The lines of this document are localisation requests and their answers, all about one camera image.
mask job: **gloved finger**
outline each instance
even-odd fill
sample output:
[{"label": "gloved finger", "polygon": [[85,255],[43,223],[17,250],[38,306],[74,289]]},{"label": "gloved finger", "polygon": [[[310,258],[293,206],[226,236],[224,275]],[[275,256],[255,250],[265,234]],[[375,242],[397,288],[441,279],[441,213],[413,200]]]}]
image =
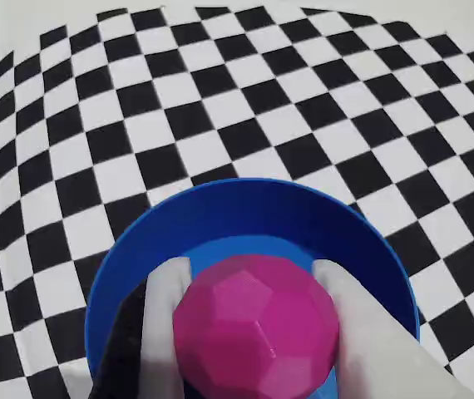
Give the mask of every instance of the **gloved finger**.
[{"label": "gloved finger", "polygon": [[169,259],[146,280],[138,399],[183,399],[172,313],[191,282],[188,258]]},{"label": "gloved finger", "polygon": [[329,260],[313,264],[340,321],[340,399],[472,399],[361,283]]}]

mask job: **pink ball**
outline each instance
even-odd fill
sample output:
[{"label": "pink ball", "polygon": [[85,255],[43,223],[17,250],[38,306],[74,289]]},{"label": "pink ball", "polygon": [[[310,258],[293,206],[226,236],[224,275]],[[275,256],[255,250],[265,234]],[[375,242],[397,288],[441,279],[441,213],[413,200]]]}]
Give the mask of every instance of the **pink ball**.
[{"label": "pink ball", "polygon": [[333,367],[338,317],[293,262],[242,255],[198,274],[174,336],[182,376],[208,399],[304,399]]}]

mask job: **blue bowl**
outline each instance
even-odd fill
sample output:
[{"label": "blue bowl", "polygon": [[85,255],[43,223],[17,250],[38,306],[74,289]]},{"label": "blue bowl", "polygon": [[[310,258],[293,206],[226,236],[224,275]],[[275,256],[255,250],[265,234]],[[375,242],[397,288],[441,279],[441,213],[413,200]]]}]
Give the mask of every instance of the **blue bowl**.
[{"label": "blue bowl", "polygon": [[272,254],[311,270],[315,259],[343,265],[416,338],[417,306],[405,270],[362,216],[302,185],[219,180],[145,212],[116,241],[95,277],[86,311],[86,353],[96,375],[121,302],[159,264],[191,259],[193,277],[234,254]]}]

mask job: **checkerboard pattern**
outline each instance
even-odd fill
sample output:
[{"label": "checkerboard pattern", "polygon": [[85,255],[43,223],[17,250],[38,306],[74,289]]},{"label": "checkerboard pattern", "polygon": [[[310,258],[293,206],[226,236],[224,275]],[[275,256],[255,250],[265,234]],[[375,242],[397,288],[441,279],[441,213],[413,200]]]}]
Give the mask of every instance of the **checkerboard pattern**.
[{"label": "checkerboard pattern", "polygon": [[301,9],[118,9],[0,61],[0,399],[86,398],[106,251],[210,180],[294,180],[396,249],[474,391],[474,43]]}]

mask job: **checkered mat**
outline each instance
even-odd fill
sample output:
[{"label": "checkered mat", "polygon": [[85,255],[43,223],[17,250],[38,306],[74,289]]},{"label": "checkered mat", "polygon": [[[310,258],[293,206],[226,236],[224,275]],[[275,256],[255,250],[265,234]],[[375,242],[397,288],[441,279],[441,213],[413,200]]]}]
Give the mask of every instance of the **checkered mat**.
[{"label": "checkered mat", "polygon": [[0,61],[0,398],[86,398],[86,299],[143,211],[294,180],[396,249],[422,345],[474,391],[474,43],[301,9],[106,12]]}]

